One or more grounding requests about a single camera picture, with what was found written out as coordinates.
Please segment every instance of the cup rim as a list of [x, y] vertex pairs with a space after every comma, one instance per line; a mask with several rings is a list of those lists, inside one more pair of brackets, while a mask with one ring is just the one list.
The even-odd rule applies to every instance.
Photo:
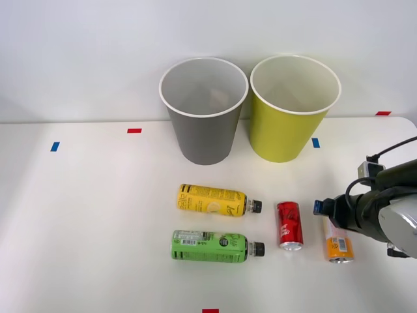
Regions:
[[[328, 105], [327, 107], [325, 107], [325, 108], [323, 108], [323, 109], [320, 109], [320, 110], [317, 110], [317, 111], [311, 111], [311, 112], [296, 112], [296, 111], [290, 111], [290, 110], [286, 110], [286, 109], [283, 109], [283, 108], [279, 108], [279, 107], [277, 107], [277, 106], [275, 106], [275, 105], [273, 105], [273, 104], [271, 104], [270, 102], [268, 102], [268, 101], [266, 101], [258, 92], [257, 92], [257, 90], [256, 90], [256, 88], [254, 87], [254, 85], [253, 85], [253, 73], [255, 73], [255, 71], [257, 70], [257, 68], [261, 65], [261, 64], [263, 64], [264, 62], [267, 62], [267, 61], [269, 61], [269, 60], [272, 60], [272, 59], [277, 59], [277, 58], [279, 58], [279, 57], [300, 57], [300, 58], [302, 58], [302, 59], [307, 59], [307, 60], [310, 60], [310, 61], [313, 61], [313, 62], [315, 62], [315, 63], [317, 63], [317, 64], [319, 64], [319, 65], [321, 65], [322, 67], [324, 67], [325, 69], [327, 69], [330, 73], [331, 73], [331, 75], [333, 75], [333, 77], [336, 79], [336, 81], [337, 81], [337, 83], [338, 83], [338, 87], [339, 87], [339, 93], [338, 93], [338, 96], [336, 97], [336, 99], [333, 101], [333, 103], [331, 103], [330, 105]], [[318, 113], [322, 113], [322, 112], [325, 112], [325, 111], [327, 111], [327, 110], [329, 110], [338, 100], [339, 100], [339, 98], [340, 98], [340, 94], [341, 94], [341, 84], [340, 84], [340, 80], [339, 80], [339, 78], [338, 78], [338, 76], [336, 75], [336, 73], [330, 68], [330, 67], [328, 67], [327, 65], [325, 65], [325, 64], [323, 64], [323, 63], [321, 63], [320, 61], [318, 61], [318, 60], [315, 60], [315, 59], [313, 59], [313, 58], [311, 58], [311, 57], [305, 57], [305, 56], [303, 56], [303, 55], [274, 55], [274, 56], [272, 56], [272, 57], [268, 57], [268, 58], [266, 58], [266, 59], [264, 59], [264, 60], [262, 60], [261, 62], [259, 62], [258, 64], [256, 64], [256, 66], [253, 68], [253, 70], [252, 70], [252, 72], [251, 72], [251, 74], [250, 74], [250, 86], [251, 86], [251, 88], [252, 88], [252, 90], [253, 90], [253, 92], [255, 93], [255, 95], [259, 98], [259, 99], [261, 99], [262, 100], [262, 102], [264, 102], [267, 106], [270, 106], [272, 109], [275, 109], [275, 110], [278, 110], [278, 111], [281, 111], [281, 112], [284, 112], [284, 113], [289, 113], [289, 114], [294, 114], [294, 115], [315, 115], [315, 114], [318, 114]]]
[[[179, 66], [179, 65], [181, 65], [183, 63], [190, 62], [190, 61], [195, 61], [195, 60], [200, 60], [200, 59], [216, 60], [216, 61], [221, 61], [223, 63], [227, 63], [228, 65], [231, 65], [232, 67], [234, 67], [235, 69], [237, 69], [242, 74], [242, 76], [244, 78], [244, 81], [245, 81], [245, 92], [243, 94], [243, 97], [234, 106], [232, 106], [231, 108], [228, 108], [227, 110], [218, 112], [218, 113], [199, 115], [199, 114], [190, 114], [190, 113], [186, 113], [186, 112], [180, 111], [180, 110], [174, 108], [172, 105], [170, 105], [168, 103], [168, 101], [165, 99], [165, 97], [162, 94], [162, 82], [164, 81], [164, 79], [168, 75], [168, 73], [171, 72], [171, 70], [173, 70], [175, 67], [177, 67], [177, 66]], [[237, 65], [233, 64], [232, 62], [229, 62], [229, 61], [220, 59], [218, 57], [192, 57], [192, 58], [189, 58], [189, 59], [185, 59], [183, 61], [180, 61], [178, 63], [175, 63], [172, 67], [170, 67], [169, 69], [167, 69], [165, 71], [164, 75], [162, 75], [161, 80], [159, 81], [159, 95], [160, 95], [160, 98], [162, 99], [162, 102], [168, 108], [170, 108], [174, 112], [177, 112], [178, 114], [181, 114], [181, 115], [185, 115], [185, 116], [188, 116], [188, 117], [203, 118], [203, 119], [204, 118], [209, 118], [209, 117], [216, 117], [216, 116], [225, 115], [225, 114], [233, 111], [234, 109], [238, 108], [242, 104], [242, 102], [246, 99], [246, 97], [248, 96], [248, 92], [249, 92], [249, 81], [248, 81], [248, 77], [246, 77], [245, 73], [243, 73], [243, 70], [241, 70]]]

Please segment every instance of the green bottle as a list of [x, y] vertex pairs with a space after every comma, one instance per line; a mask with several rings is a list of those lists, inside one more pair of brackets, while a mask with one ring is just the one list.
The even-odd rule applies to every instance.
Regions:
[[250, 242], [239, 233], [176, 230], [171, 257], [176, 260], [242, 263], [249, 256], [264, 256], [263, 243]]

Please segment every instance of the table surface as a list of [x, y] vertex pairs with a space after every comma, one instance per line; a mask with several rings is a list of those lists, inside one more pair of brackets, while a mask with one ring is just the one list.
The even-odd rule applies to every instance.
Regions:
[[[296, 160], [275, 164], [253, 152], [240, 121], [230, 155], [198, 166], [170, 122], [0, 125], [0, 312], [414, 313], [417, 260], [389, 258], [385, 244], [350, 233], [355, 261], [331, 264], [312, 211], [314, 200], [344, 193], [366, 155], [415, 135], [400, 117], [325, 119], [319, 149], [309, 141]], [[381, 163], [416, 155], [411, 143]], [[243, 191], [263, 212], [180, 211], [181, 183]], [[300, 204], [297, 252], [278, 248], [284, 200]], [[242, 264], [172, 260], [174, 230], [242, 233], [266, 254]]]

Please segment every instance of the can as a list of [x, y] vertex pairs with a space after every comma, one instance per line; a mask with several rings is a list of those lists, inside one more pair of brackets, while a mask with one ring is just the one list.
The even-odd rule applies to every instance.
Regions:
[[290, 251], [300, 250], [304, 242], [302, 240], [300, 209], [297, 202], [281, 202], [277, 205], [277, 209], [280, 248]]
[[175, 260], [242, 263], [248, 256], [264, 256], [263, 243], [250, 242], [239, 233], [175, 230], [171, 257]]
[[324, 250], [326, 258], [331, 263], [349, 263], [354, 260], [351, 240], [346, 230], [336, 228], [329, 218], [323, 218]]
[[249, 200], [243, 192], [186, 184], [179, 188], [177, 206], [182, 210], [229, 216], [262, 211], [262, 202]]

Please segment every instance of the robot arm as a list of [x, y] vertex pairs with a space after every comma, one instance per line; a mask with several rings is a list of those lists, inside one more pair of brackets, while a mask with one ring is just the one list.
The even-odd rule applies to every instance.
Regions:
[[[381, 154], [413, 140], [417, 137], [368, 157], [358, 169], [362, 177], [353, 181], [345, 194], [316, 200], [314, 215], [328, 216], [337, 228], [387, 243], [389, 256], [417, 258], [417, 160], [387, 170], [378, 164]], [[371, 191], [350, 196], [356, 183], [370, 186]]]

